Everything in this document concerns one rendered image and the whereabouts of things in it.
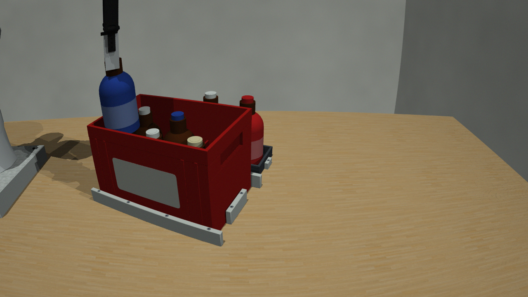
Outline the brown bottle with blue cap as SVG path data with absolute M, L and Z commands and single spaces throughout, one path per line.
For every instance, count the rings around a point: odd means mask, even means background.
M 156 123 L 153 122 L 153 116 L 152 116 L 152 111 L 150 110 L 150 107 L 149 106 L 140 107 L 138 113 L 139 113 L 140 127 L 137 130 L 137 132 L 135 132 L 134 134 L 144 137 L 148 129 L 156 128 L 160 130 L 160 133 L 162 134 L 162 140 L 163 140 L 163 133 L 160 127 Z
M 170 130 L 165 134 L 163 140 L 186 145 L 187 139 L 194 136 L 192 131 L 186 129 L 186 116 L 184 116 L 184 113 L 182 111 L 171 113 Z

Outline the blue bottle with light blue label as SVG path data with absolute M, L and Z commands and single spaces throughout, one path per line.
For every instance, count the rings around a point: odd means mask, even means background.
M 107 70 L 99 86 L 104 127 L 134 134 L 140 127 L 132 77 L 120 69 Z

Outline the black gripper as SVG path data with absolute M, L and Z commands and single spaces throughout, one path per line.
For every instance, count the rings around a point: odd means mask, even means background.
M 118 0 L 103 0 L 104 60 L 107 70 L 120 69 Z

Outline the brown glass bottle with cream cap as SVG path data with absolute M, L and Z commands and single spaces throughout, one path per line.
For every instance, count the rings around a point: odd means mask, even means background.
M 205 143 L 203 142 L 202 137 L 189 137 L 187 139 L 186 145 L 200 147 L 200 148 L 205 149 Z

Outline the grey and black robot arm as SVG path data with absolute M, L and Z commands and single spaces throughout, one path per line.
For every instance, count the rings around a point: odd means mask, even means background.
M 15 160 L 17 157 L 8 140 L 0 110 L 0 173 L 11 167 Z

